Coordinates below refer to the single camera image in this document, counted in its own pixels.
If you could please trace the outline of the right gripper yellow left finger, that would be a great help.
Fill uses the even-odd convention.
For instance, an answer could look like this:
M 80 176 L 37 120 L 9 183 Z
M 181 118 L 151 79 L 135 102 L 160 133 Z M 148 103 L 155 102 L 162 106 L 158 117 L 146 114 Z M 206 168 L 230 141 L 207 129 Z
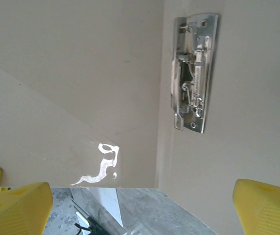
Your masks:
M 43 234 L 52 205 L 46 182 L 0 192 L 0 235 Z

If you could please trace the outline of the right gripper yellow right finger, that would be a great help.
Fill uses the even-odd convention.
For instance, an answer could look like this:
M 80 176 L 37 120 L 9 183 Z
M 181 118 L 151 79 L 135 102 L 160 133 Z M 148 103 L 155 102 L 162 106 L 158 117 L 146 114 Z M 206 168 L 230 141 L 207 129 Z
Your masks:
M 280 235 L 280 187 L 239 179 L 233 203 L 246 235 Z

